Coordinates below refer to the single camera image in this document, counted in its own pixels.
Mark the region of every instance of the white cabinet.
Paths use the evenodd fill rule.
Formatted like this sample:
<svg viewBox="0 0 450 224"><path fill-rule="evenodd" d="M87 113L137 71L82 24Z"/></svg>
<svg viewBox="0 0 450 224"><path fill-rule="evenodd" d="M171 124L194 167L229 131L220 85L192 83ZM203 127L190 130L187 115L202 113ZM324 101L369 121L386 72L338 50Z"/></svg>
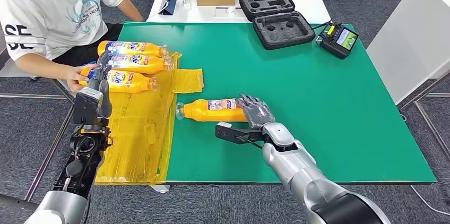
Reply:
<svg viewBox="0 0 450 224"><path fill-rule="evenodd" d="M367 48L396 104L450 70L450 0L401 0Z"/></svg>

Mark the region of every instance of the black case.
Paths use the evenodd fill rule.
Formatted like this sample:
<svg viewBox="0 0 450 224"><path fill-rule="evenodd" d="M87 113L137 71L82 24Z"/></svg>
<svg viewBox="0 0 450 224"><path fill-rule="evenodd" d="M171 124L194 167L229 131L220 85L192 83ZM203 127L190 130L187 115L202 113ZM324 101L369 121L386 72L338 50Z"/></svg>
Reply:
<svg viewBox="0 0 450 224"><path fill-rule="evenodd" d="M267 50L311 42L316 33L299 12L256 17L253 28Z"/></svg>
<svg viewBox="0 0 450 224"><path fill-rule="evenodd" d="M304 44L316 37L305 18L294 11L292 0L239 0L239 4L268 50Z"/></svg>

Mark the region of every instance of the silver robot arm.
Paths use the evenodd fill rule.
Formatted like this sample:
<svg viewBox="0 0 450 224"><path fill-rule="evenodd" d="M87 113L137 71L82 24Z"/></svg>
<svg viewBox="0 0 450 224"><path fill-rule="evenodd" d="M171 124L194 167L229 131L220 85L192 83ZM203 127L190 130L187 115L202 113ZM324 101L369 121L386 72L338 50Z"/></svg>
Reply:
<svg viewBox="0 0 450 224"><path fill-rule="evenodd" d="M103 152L109 144L108 117L112 106L106 80L111 69L108 53L100 55L98 66L76 94L73 122L79 125L71 135L72 153L64 170L25 224L78 224L89 212L90 190Z"/></svg>
<svg viewBox="0 0 450 224"><path fill-rule="evenodd" d="M281 123L267 123L263 158L284 187L301 202L311 224L390 224L370 199L327 179L313 156Z"/></svg>

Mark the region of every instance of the plastic bottle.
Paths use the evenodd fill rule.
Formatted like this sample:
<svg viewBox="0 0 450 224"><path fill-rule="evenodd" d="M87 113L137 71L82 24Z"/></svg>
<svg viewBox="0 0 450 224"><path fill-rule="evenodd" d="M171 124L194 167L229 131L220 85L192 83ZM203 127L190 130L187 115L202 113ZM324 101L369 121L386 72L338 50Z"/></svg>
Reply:
<svg viewBox="0 0 450 224"><path fill-rule="evenodd" d="M108 65L114 70L156 74L160 71L170 71L174 67L172 58L159 58L151 55L109 54Z"/></svg>
<svg viewBox="0 0 450 224"><path fill-rule="evenodd" d="M92 77L92 68L86 67L81 71L81 75ZM157 91L158 83L155 77L145 77L140 73L110 70L107 81L109 92L119 93L139 93L146 90ZM79 81L80 85L87 86L87 82Z"/></svg>
<svg viewBox="0 0 450 224"><path fill-rule="evenodd" d="M158 46L150 42L102 41L97 48L97 52L100 55L104 51L111 54L142 54L160 58L170 56L167 45Z"/></svg>
<svg viewBox="0 0 450 224"><path fill-rule="evenodd" d="M191 118L198 122L246 122L243 110L235 99L197 99L190 104L177 104L178 119Z"/></svg>

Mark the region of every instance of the green table mat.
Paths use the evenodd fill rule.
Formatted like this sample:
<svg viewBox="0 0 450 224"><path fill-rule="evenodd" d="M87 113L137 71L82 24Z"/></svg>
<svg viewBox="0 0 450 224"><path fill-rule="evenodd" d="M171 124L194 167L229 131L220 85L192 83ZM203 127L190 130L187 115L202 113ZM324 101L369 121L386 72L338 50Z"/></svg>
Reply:
<svg viewBox="0 0 450 224"><path fill-rule="evenodd" d="M335 182L436 181L359 40L345 60L314 42L265 50L250 23L127 23L119 40L166 44L180 68L203 69L203 92L179 102L263 99ZM279 182L260 149L217 139L215 125L175 121L167 182Z"/></svg>

